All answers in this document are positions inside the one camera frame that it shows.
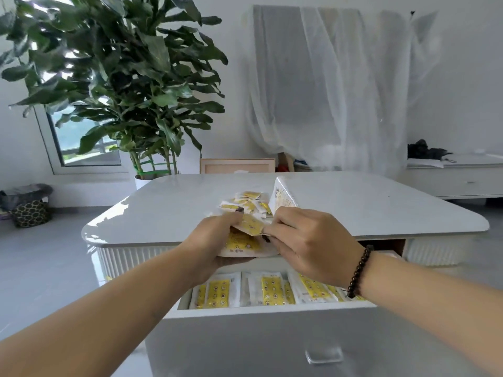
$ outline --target beaded bracelet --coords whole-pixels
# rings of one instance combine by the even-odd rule
[[[353,275],[353,279],[351,279],[351,283],[349,283],[348,287],[347,297],[350,299],[356,296],[355,290],[358,288],[358,283],[360,282],[360,276],[362,275],[363,267],[365,267],[365,264],[370,257],[371,251],[374,251],[374,246],[367,245],[365,247],[365,251],[363,252],[362,259],[358,263],[358,266],[356,266],[355,274]]]

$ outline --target drawer handle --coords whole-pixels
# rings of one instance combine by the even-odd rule
[[[343,362],[344,355],[341,347],[328,348],[321,352],[306,350],[306,359],[309,365],[326,365]]]

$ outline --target sheer white curtain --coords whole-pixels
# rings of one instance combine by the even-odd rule
[[[437,59],[436,14],[257,6],[248,27],[248,125],[270,153],[395,177],[406,113]]]

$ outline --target trash bin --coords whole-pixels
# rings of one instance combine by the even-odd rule
[[[48,209],[52,187],[47,184],[31,184],[0,191],[0,208],[10,214],[19,228],[31,228],[51,220]]]

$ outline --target forearm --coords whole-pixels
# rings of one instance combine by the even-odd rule
[[[2,376],[109,376],[191,287],[178,247],[0,342]]]
[[[503,292],[373,253],[360,291],[494,375],[503,375]]]

